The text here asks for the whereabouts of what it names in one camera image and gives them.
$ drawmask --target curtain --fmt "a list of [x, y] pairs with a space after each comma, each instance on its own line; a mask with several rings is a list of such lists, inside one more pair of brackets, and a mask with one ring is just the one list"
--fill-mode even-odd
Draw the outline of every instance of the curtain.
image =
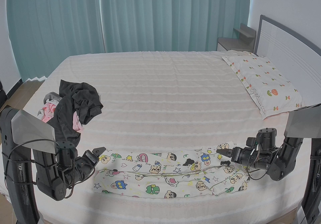
[[247, 23], [250, 0], [7, 0], [25, 81], [68, 56], [122, 51], [211, 51]]
[[9, 37], [23, 81], [68, 56], [105, 52], [99, 0], [7, 0]]
[[106, 52], [212, 51], [247, 24], [250, 0], [101, 0]]

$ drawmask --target bed sheet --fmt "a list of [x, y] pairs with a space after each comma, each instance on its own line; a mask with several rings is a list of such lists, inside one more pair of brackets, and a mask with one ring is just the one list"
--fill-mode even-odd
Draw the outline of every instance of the bed sheet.
[[[58, 92], [60, 79], [96, 87], [102, 114], [84, 126], [77, 147], [105, 146], [143, 152], [169, 152], [246, 138], [265, 127], [283, 141], [287, 113], [262, 120], [244, 86], [221, 59], [239, 52], [130, 52], [72, 56], [46, 79], [25, 106], [36, 116], [43, 97]], [[69, 199], [56, 202], [35, 187], [39, 211], [62, 223], [267, 223], [294, 209], [302, 198], [310, 155], [305, 139], [295, 170], [279, 182], [265, 176], [248, 189], [218, 197], [147, 199], [95, 194], [93, 178], [79, 184]], [[8, 194], [3, 174], [0, 191]]]

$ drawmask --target star print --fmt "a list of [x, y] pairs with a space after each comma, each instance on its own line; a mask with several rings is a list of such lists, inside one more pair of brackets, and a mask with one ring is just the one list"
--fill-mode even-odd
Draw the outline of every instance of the star print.
[[98, 189], [98, 188], [101, 187], [101, 186], [100, 186], [99, 183], [98, 183], [98, 184], [95, 184], [94, 187]]
[[173, 171], [175, 171], [176, 173], [179, 173], [179, 172], [181, 172], [180, 169], [181, 169], [181, 168], [176, 168], [176, 167], [175, 167], [175, 170], [173, 170]]

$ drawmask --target pillow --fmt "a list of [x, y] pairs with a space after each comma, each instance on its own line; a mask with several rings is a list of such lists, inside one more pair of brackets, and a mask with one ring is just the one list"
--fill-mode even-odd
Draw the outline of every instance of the pillow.
[[251, 55], [222, 58], [259, 107], [262, 119], [302, 107], [303, 99], [299, 91], [267, 57]]

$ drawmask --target white headboard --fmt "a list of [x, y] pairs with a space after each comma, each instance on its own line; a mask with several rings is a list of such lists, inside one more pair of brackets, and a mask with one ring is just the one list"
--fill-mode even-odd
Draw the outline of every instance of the white headboard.
[[254, 53], [268, 57], [301, 93], [306, 106], [321, 102], [321, 49], [264, 15]]

